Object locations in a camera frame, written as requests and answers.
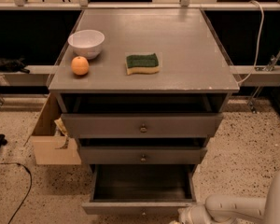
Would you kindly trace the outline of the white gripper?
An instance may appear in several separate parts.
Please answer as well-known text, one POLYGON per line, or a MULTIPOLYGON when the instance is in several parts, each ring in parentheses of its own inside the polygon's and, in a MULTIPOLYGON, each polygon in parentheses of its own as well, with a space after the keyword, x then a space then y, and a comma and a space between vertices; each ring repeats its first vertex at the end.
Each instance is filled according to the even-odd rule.
POLYGON ((178 214, 181 224, 213 224, 204 204, 191 204, 188 207, 179 208, 178 214))

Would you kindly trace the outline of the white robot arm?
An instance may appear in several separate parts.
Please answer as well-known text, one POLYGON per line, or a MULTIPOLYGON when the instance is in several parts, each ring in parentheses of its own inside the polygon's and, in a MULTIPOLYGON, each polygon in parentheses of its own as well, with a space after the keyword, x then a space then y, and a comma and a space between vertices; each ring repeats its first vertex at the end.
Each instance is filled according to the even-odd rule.
POLYGON ((214 194, 205 203, 178 210, 179 224, 237 224, 237 219, 255 224, 280 224, 280 171, 266 198, 247 198, 214 194))

